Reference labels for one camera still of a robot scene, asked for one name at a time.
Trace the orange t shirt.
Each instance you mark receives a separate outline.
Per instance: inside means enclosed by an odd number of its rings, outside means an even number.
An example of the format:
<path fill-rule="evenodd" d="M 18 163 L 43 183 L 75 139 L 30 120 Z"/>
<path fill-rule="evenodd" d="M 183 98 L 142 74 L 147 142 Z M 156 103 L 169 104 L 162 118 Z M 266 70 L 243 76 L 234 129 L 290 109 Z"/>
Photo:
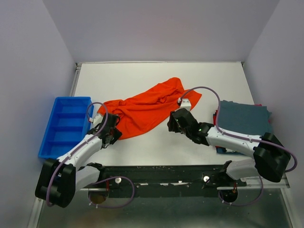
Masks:
<path fill-rule="evenodd" d="M 125 100 L 107 101 L 97 113 L 105 115 L 107 110 L 119 116 L 117 129 L 122 132 L 120 139 L 129 139 L 149 132 L 166 120 L 170 112 L 179 108 L 177 100 L 186 91 L 181 80 L 173 77 Z"/>

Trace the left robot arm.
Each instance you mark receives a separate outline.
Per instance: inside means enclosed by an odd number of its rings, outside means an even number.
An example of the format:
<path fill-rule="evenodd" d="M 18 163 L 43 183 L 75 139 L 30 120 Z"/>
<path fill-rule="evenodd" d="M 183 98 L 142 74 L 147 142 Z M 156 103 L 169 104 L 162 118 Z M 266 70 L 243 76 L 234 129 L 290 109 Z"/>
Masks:
<path fill-rule="evenodd" d="M 120 117 L 105 114 L 95 120 L 97 122 L 94 127 L 74 148 L 56 159 L 49 158 L 44 161 L 35 196 L 49 206 L 65 208 L 72 201 L 76 191 L 90 184 L 96 188 L 104 185 L 105 175 L 100 172 L 103 166 L 87 163 L 87 160 L 101 149 L 114 144 L 122 136 L 117 128 Z"/>

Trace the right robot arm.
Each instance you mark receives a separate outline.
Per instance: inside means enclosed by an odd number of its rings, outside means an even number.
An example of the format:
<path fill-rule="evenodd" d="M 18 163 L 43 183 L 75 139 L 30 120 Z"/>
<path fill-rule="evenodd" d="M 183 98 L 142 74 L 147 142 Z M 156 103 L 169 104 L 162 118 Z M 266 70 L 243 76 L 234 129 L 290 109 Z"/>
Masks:
<path fill-rule="evenodd" d="M 246 135 L 221 129 L 211 123 L 199 123 L 185 108 L 172 111 L 167 126 L 170 132 L 184 134 L 196 144 L 223 147 L 248 157 L 225 163 L 224 171 L 218 175 L 219 182 L 224 186 L 244 177 L 255 176 L 280 182 L 291 159 L 291 154 L 271 133 Z"/>

